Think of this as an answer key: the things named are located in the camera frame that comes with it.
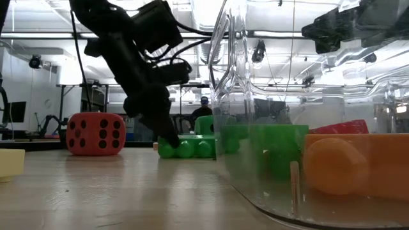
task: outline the clear plastic bin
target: clear plastic bin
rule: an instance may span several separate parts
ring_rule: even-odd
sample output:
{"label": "clear plastic bin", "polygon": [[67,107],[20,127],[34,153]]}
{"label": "clear plastic bin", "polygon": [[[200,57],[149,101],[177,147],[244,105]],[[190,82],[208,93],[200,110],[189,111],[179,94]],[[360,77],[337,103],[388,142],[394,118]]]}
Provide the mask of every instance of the clear plastic bin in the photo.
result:
{"label": "clear plastic bin", "polygon": [[224,1],[208,57],[221,173],[279,220],[407,229],[408,28],[405,0]]}

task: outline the large red dice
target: large red dice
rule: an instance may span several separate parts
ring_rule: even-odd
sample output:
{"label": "large red dice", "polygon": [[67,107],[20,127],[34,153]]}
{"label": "large red dice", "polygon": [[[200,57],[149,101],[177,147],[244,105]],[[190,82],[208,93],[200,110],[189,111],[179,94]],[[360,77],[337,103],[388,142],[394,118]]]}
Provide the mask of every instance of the large red dice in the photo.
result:
{"label": "large red dice", "polygon": [[73,155],[117,155],[125,144],[125,122],[117,114],[82,112],[68,122],[66,145]]}

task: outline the orange toy block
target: orange toy block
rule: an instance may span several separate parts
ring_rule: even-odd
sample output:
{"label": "orange toy block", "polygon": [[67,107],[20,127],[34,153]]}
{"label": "orange toy block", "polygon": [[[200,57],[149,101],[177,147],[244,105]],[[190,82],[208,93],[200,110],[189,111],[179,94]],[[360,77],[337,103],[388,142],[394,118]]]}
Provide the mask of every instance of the orange toy block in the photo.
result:
{"label": "orange toy block", "polygon": [[327,194],[409,201],[409,134],[306,135],[307,184]]}

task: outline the table surface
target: table surface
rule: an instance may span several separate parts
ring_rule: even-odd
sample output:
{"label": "table surface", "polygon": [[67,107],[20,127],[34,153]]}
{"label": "table surface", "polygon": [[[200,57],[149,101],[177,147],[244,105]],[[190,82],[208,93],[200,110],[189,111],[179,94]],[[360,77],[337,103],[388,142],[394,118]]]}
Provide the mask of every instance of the table surface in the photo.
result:
{"label": "table surface", "polygon": [[0,184],[0,229],[289,229],[249,204],[216,162],[162,160],[152,149],[114,157],[26,153]]}

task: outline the person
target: person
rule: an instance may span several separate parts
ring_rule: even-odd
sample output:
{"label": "person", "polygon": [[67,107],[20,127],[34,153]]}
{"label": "person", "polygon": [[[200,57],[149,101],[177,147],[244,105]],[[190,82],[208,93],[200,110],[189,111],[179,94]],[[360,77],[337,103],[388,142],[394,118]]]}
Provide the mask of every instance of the person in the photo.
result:
{"label": "person", "polygon": [[[212,109],[209,108],[209,98],[207,96],[202,96],[200,99],[200,104],[202,105],[200,108],[193,111],[192,115],[190,115],[191,121],[196,121],[197,118],[201,116],[210,116],[213,115]],[[189,122],[186,122],[187,127],[189,128],[190,132],[194,130],[194,125],[192,126]]]}

